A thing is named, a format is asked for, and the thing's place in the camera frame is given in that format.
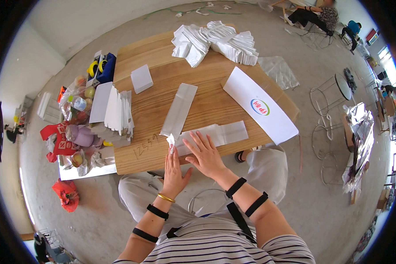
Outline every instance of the woman's left hand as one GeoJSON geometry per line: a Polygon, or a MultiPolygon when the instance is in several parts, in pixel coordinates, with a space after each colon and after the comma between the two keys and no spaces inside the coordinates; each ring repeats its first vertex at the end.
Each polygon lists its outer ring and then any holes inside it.
{"type": "Polygon", "coordinates": [[[163,190],[160,193],[170,199],[174,199],[188,184],[192,168],[189,168],[184,177],[182,177],[177,149],[173,146],[173,154],[170,154],[170,147],[164,166],[163,190]]]}

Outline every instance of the gold bracelet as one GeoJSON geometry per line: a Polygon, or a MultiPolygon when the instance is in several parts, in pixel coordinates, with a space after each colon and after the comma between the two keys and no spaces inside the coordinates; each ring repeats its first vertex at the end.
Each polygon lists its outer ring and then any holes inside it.
{"type": "Polygon", "coordinates": [[[165,199],[166,201],[172,202],[172,203],[175,203],[175,202],[176,202],[175,200],[170,199],[170,198],[164,196],[164,195],[161,194],[161,193],[158,193],[157,196],[158,196],[158,197],[161,197],[161,198],[163,198],[163,199],[165,199]]]}

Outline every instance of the round stool top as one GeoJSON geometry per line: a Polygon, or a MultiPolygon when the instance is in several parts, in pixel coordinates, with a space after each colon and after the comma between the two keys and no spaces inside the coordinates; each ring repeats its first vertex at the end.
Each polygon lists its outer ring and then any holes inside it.
{"type": "Polygon", "coordinates": [[[334,78],[336,79],[337,87],[339,88],[343,97],[348,101],[352,99],[352,91],[350,90],[349,85],[343,76],[341,74],[335,74],[334,78]]]}

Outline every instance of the yellow tape roll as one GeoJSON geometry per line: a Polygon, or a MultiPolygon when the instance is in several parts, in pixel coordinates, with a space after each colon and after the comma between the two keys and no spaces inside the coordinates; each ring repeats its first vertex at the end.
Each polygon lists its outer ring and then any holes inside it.
{"type": "Polygon", "coordinates": [[[90,64],[90,67],[86,70],[87,73],[90,74],[91,77],[94,77],[95,72],[94,72],[94,66],[98,66],[98,61],[94,61],[93,63],[90,64]]]}
{"type": "Polygon", "coordinates": [[[106,60],[102,60],[102,61],[100,62],[100,64],[98,65],[98,70],[99,70],[101,73],[103,73],[103,66],[106,65],[106,63],[104,63],[104,62],[107,63],[106,60]]]}

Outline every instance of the printed logo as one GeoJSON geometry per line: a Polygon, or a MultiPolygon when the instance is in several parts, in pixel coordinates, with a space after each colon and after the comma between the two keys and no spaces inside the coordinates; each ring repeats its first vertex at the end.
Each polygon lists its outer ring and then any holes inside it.
{"type": "Polygon", "coordinates": [[[269,106],[260,99],[252,99],[251,100],[251,107],[260,115],[269,115],[270,109],[269,106]]]}

